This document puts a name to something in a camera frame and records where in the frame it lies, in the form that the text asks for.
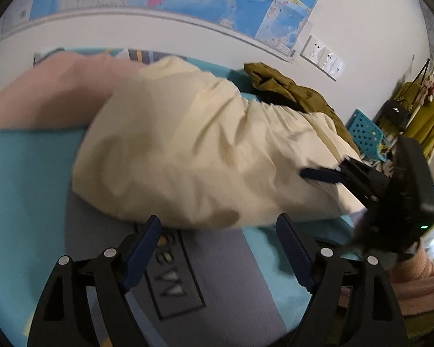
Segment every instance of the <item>white wall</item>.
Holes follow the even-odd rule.
[[[0,89],[31,66],[43,48],[132,47],[171,52],[231,68],[262,61],[300,85],[322,93],[346,121],[356,108],[373,117],[397,81],[412,78],[429,56],[418,0],[319,0],[311,33],[341,57],[346,68],[334,82],[302,58],[293,64],[203,27],[161,18],[96,15],[50,21],[0,41]]]

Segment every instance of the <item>wall switch panel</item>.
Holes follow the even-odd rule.
[[[310,36],[301,56],[313,63],[335,81],[341,76],[344,70],[344,62],[329,50],[321,41]]]

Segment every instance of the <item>blue perforated basket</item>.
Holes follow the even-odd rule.
[[[386,156],[380,154],[380,144],[387,142],[383,131],[360,110],[355,110],[349,132],[363,154],[370,159],[386,161]]]

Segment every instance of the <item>beige pillow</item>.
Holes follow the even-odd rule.
[[[167,57],[140,70],[98,113],[73,190],[120,219],[155,214],[170,227],[267,225],[281,212],[313,220],[363,208],[342,185],[299,176],[346,155],[357,157],[324,114],[247,101],[228,80]]]

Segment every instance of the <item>yellow-green garment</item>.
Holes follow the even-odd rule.
[[[413,112],[417,107],[414,101],[418,96],[420,86],[417,83],[410,86],[411,82],[404,84],[394,96],[394,100],[399,100],[403,95],[400,104],[406,109],[411,107],[411,112]],[[398,129],[385,117],[380,118],[379,126],[386,135],[392,134],[396,137],[399,134]],[[417,140],[422,146],[425,158],[429,159],[434,149],[434,100],[420,108],[404,135]]]
[[[286,98],[299,103],[307,113],[323,112],[329,116],[334,122],[339,137],[360,154],[352,135],[348,132],[339,116],[334,113],[334,109],[328,105],[325,98],[317,91],[308,87],[297,86],[293,80],[262,62],[244,64],[244,71],[252,78],[252,85],[257,90],[282,94]]]

